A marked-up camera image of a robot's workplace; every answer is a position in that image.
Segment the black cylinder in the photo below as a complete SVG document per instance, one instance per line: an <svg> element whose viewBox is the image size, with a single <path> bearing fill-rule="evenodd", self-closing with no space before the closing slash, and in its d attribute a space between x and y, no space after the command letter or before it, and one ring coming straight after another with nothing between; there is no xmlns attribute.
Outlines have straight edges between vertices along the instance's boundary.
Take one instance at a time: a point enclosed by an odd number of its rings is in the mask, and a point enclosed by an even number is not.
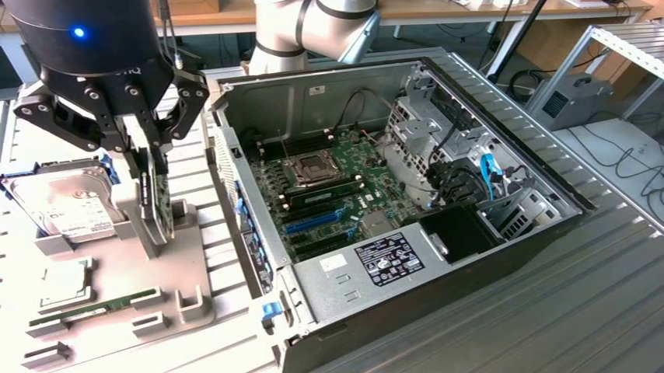
<svg viewBox="0 0 664 373"><path fill-rule="evenodd" d="M161 57L149 0L5 0L38 62L65 74L131 70Z"/></svg>

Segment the ram module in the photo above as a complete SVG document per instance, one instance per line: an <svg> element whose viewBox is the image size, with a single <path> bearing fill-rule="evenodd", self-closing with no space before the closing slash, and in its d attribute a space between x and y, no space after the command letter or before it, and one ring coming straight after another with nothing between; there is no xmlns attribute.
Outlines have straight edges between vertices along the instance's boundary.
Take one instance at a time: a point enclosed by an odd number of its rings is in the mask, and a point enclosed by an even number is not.
<svg viewBox="0 0 664 373"><path fill-rule="evenodd" d="M355 175L305 190L297 190L292 193L285 192L280 197L284 197L282 199L288 203L289 209L294 210L357 194L364 187L363 176Z"/></svg>

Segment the hard drive label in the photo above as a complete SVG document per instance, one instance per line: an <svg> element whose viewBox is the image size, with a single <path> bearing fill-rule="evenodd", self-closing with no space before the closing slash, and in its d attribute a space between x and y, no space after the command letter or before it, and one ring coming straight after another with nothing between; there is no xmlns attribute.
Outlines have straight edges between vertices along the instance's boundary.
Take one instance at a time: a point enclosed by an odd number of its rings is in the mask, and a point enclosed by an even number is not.
<svg viewBox="0 0 664 373"><path fill-rule="evenodd" d="M69 238L114 229L114 221L98 197L69 198L50 207L51 222Z"/></svg>

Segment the blue latch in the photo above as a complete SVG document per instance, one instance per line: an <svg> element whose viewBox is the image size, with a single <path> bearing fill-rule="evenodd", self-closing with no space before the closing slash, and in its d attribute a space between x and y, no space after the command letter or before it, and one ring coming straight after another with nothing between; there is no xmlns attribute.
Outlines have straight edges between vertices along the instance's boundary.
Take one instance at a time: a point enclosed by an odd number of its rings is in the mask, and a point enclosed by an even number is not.
<svg viewBox="0 0 664 373"><path fill-rule="evenodd" d="M238 205L236 206L236 212L241 214L244 212L244 209L246 210L248 208L245 207L245 199L241 197L238 198Z"/></svg>
<svg viewBox="0 0 664 373"><path fill-rule="evenodd" d="M272 302L262 305L262 321L274 319L276 316L280 316L282 313L284 309L281 308L280 302Z"/></svg>

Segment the warning label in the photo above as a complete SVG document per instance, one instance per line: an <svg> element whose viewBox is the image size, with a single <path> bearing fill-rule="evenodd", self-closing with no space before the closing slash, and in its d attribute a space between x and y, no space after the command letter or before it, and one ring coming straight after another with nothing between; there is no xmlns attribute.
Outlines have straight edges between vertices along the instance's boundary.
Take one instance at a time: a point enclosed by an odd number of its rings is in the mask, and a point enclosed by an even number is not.
<svg viewBox="0 0 664 373"><path fill-rule="evenodd" d="M425 268L403 233L356 248L356 252L377 286L384 286Z"/></svg>
<svg viewBox="0 0 664 373"><path fill-rule="evenodd" d="M114 229L114 221L98 197L63 199L51 206L47 216L69 238Z"/></svg>

